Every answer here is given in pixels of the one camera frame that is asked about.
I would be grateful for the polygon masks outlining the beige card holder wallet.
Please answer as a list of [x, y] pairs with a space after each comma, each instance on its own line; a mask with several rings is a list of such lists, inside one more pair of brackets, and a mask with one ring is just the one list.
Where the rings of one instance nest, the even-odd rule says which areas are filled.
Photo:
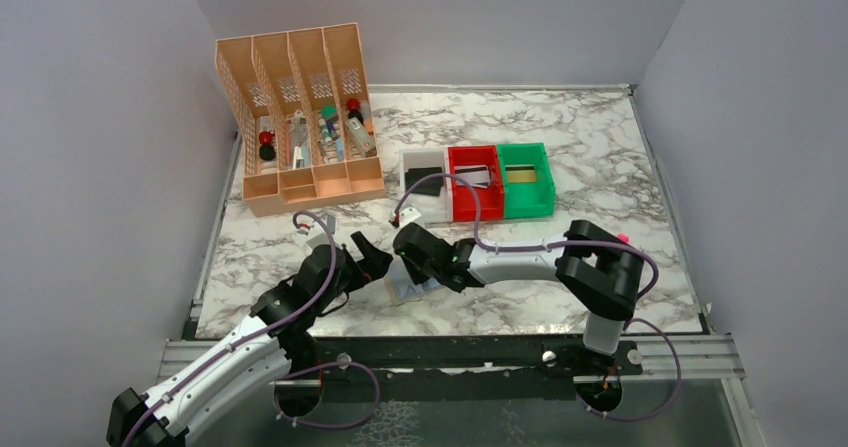
[[400, 259], [393, 260], [383, 281], [393, 305], [403, 304], [442, 288], [435, 279], [415, 284]]

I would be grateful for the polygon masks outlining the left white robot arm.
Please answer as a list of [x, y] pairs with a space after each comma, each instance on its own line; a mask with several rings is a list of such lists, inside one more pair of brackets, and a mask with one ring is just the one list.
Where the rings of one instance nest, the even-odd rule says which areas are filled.
[[266, 291], [223, 339], [187, 367], [139, 393], [128, 388], [113, 401], [110, 446], [187, 446], [246, 395], [272, 380], [320, 380], [309, 329], [330, 303], [382, 279], [393, 257], [360, 232], [351, 236], [362, 257], [345, 246], [312, 248], [299, 271]]

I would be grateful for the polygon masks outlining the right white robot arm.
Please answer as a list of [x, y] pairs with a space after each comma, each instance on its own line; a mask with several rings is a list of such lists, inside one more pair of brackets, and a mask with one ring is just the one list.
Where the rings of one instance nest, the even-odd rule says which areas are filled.
[[535, 244], [488, 244], [477, 237], [449, 243], [410, 223], [395, 236], [393, 250], [413, 281], [433, 279], [458, 293], [506, 281], [563, 285], [589, 312], [576, 351], [579, 365], [592, 374], [616, 362], [637, 301], [659, 279], [650, 256], [587, 220]]

